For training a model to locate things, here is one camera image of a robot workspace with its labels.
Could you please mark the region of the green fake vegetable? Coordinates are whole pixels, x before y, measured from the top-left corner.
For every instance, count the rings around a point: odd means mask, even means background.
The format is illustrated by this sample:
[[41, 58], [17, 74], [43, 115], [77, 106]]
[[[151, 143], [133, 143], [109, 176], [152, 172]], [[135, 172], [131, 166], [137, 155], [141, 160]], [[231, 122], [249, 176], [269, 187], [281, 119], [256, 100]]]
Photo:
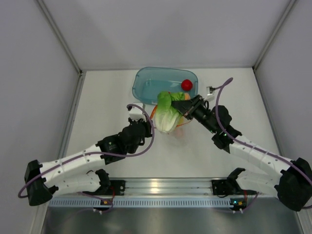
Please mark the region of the green fake vegetable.
[[183, 124], [184, 118], [174, 107], [172, 101], [185, 100], [184, 92], [169, 93], [162, 91], [157, 96], [157, 108], [154, 114], [154, 121], [157, 130], [163, 133], [170, 133]]

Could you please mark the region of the clear zip top bag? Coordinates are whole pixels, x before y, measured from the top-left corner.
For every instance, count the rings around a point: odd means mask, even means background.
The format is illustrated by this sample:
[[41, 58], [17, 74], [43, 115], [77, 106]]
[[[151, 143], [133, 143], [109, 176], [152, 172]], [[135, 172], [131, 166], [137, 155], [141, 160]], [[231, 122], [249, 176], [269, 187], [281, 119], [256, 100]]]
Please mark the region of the clear zip top bag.
[[[155, 126], [155, 121], [154, 121], [154, 114], [155, 114], [156, 108], [157, 108], [157, 105], [152, 110], [150, 118], [153, 120], [154, 127], [157, 130], [157, 128]], [[183, 118], [184, 118], [185, 122], [183, 124], [177, 126], [175, 128], [175, 130], [170, 132], [170, 133], [163, 133], [163, 132], [160, 132], [159, 130], [157, 130], [172, 145], [182, 145], [186, 142], [186, 138], [187, 138], [186, 137], [186, 127], [188, 124], [191, 123], [191, 121], [187, 120], [185, 117], [183, 117]]]

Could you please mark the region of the red fake pepper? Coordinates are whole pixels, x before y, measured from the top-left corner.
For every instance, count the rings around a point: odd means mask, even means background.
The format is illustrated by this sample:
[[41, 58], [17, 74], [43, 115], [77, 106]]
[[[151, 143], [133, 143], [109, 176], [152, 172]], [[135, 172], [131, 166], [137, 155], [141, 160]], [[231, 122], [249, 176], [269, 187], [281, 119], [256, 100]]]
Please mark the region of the red fake pepper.
[[193, 83], [189, 79], [185, 79], [181, 83], [181, 88], [183, 91], [190, 91], [193, 88]]

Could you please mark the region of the fake peach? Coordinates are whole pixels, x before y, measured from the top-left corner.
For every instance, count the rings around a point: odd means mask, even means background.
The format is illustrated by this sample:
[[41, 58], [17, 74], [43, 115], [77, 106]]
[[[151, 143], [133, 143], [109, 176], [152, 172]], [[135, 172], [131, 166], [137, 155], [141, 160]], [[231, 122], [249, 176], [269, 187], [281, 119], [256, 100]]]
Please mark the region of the fake peach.
[[185, 100], [190, 100], [191, 99], [191, 97], [190, 97], [190, 95], [188, 93], [185, 93], [184, 96], [185, 96]]

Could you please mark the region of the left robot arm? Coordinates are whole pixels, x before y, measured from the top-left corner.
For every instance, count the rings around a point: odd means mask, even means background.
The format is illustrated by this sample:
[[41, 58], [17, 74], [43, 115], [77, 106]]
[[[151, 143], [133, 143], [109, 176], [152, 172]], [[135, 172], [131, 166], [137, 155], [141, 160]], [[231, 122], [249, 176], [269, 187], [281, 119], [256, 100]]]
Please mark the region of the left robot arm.
[[139, 156], [137, 149], [147, 138], [155, 138], [152, 121], [128, 121], [129, 125], [121, 132], [105, 137], [80, 153], [50, 162], [30, 161], [24, 176], [29, 205], [38, 206], [56, 196], [76, 192], [90, 196], [108, 193], [111, 182], [104, 167]]

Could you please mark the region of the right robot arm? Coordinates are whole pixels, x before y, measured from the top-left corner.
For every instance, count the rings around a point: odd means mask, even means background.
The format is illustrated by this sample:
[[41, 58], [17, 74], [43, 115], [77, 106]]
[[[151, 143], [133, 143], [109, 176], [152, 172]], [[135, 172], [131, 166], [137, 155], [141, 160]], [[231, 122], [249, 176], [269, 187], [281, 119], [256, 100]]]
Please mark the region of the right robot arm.
[[215, 146], [235, 155], [263, 171], [263, 174], [237, 168], [227, 177], [228, 189], [234, 193], [251, 190], [276, 197], [293, 211], [307, 209], [312, 197], [312, 169], [309, 163], [275, 155], [248, 140], [230, 125], [232, 117], [223, 105], [209, 109], [202, 96], [173, 101], [171, 106], [188, 120], [196, 119], [213, 133]]

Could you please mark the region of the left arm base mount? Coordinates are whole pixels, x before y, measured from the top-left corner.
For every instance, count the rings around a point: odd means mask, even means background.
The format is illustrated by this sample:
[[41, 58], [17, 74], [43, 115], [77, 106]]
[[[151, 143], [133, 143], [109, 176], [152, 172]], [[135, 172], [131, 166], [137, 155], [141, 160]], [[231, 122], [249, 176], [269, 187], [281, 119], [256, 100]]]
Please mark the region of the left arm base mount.
[[125, 180], [111, 180], [111, 185], [108, 188], [106, 195], [124, 196], [125, 193]]

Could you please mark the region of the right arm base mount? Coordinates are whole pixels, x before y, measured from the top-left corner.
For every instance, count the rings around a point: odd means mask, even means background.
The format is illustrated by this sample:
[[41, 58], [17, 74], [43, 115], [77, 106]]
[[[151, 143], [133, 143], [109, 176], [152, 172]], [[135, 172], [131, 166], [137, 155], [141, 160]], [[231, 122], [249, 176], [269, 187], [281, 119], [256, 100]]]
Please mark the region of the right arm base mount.
[[217, 197], [224, 198], [234, 194], [234, 187], [226, 179], [212, 180], [211, 183], [213, 195], [216, 195]]

